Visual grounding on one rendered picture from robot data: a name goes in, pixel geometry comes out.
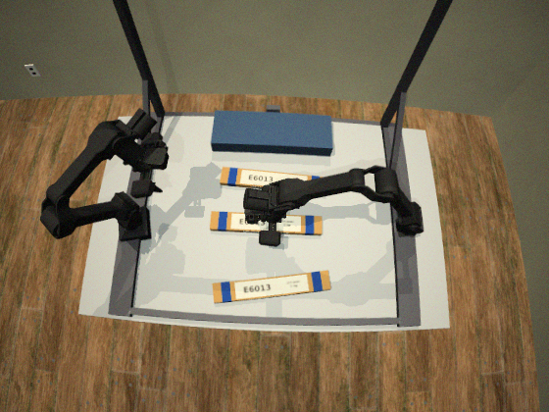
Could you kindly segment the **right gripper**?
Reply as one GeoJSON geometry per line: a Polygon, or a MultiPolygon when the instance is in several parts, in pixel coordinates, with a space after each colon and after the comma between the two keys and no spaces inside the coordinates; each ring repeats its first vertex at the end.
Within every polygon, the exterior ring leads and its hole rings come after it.
{"type": "Polygon", "coordinates": [[[140,157],[143,157],[143,154],[144,154],[144,151],[142,151],[142,146],[151,148],[151,145],[155,145],[156,139],[161,139],[163,141],[163,137],[158,132],[147,134],[144,137],[144,139],[141,141],[141,144],[144,144],[144,145],[138,144],[138,152],[135,155],[135,157],[128,162],[123,161],[124,165],[132,166],[132,170],[134,172],[141,173],[140,179],[134,180],[132,183],[130,195],[135,199],[149,197],[153,194],[153,192],[163,192],[161,188],[155,185],[155,182],[152,182],[151,180],[147,180],[149,179],[150,172],[146,173],[139,164],[140,157]]]}

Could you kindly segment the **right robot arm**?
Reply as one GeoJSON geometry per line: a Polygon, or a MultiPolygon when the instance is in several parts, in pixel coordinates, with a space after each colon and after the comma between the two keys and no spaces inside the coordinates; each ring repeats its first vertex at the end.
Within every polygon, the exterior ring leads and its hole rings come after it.
{"type": "MultiPolygon", "coordinates": [[[[69,204],[70,197],[102,161],[111,160],[114,155],[125,162],[132,160],[138,152],[138,144],[134,140],[143,140],[156,124],[152,117],[139,108],[127,124],[114,120],[101,122],[95,128],[84,150],[46,190],[40,222],[56,239],[71,235],[77,227],[113,218],[123,225],[120,224],[124,233],[142,231],[139,205],[123,191],[116,192],[109,202],[77,208],[70,208],[69,204]]],[[[165,170],[169,160],[168,149],[160,139],[151,148],[142,146],[144,154],[139,160],[141,168],[145,172],[151,169],[165,170]],[[157,149],[156,145],[161,148],[157,149]]]]}

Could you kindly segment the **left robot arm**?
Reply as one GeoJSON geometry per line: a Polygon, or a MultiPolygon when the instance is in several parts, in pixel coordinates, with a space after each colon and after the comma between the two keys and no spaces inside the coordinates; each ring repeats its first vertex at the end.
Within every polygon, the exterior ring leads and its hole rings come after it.
{"type": "Polygon", "coordinates": [[[256,225],[260,220],[266,221],[267,210],[275,216],[283,216],[287,211],[300,209],[311,199],[352,191],[374,202],[390,203],[398,214],[396,229],[401,237],[424,232],[422,207],[415,201],[410,202],[400,187],[398,192],[397,184],[396,172],[382,166],[355,168],[314,180],[278,180],[269,183],[268,190],[246,188],[243,198],[245,221],[256,225]],[[377,193],[365,185],[365,175],[368,173],[374,174],[377,193]]]}

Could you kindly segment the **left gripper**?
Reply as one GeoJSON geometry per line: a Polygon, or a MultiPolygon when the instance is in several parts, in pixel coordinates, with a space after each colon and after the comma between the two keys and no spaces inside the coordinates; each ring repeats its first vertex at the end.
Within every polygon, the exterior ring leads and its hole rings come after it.
{"type": "MultiPolygon", "coordinates": [[[[266,184],[262,187],[262,190],[268,190],[269,185],[266,184]]],[[[261,245],[275,246],[280,245],[280,232],[276,231],[276,223],[281,223],[282,218],[286,218],[286,214],[283,216],[275,216],[271,211],[267,210],[266,221],[269,223],[269,230],[263,230],[259,232],[259,243],[261,245]],[[274,228],[274,230],[273,230],[274,228]]]]}

